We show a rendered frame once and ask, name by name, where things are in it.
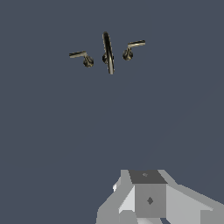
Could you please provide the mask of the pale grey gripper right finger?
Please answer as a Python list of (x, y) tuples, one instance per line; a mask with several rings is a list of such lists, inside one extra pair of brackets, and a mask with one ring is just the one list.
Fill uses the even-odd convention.
[(148, 170), (150, 217), (144, 224), (224, 224), (224, 205), (179, 185), (165, 170)]

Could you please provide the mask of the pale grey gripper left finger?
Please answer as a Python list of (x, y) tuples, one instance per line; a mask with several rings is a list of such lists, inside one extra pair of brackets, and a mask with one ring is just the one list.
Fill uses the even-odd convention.
[(136, 184), (146, 184), (149, 171), (121, 170), (113, 185), (114, 192), (99, 207), (95, 224), (151, 224), (148, 218), (137, 217)]

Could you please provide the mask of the dark bronze faucet spout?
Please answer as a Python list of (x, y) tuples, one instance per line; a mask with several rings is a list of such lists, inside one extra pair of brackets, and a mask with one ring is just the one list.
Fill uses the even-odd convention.
[(113, 74), (115, 71), (114, 56), (112, 53), (110, 37), (106, 31), (102, 34), (102, 39), (103, 39), (104, 50), (105, 50), (105, 53), (102, 56), (102, 60), (108, 66), (108, 73)]

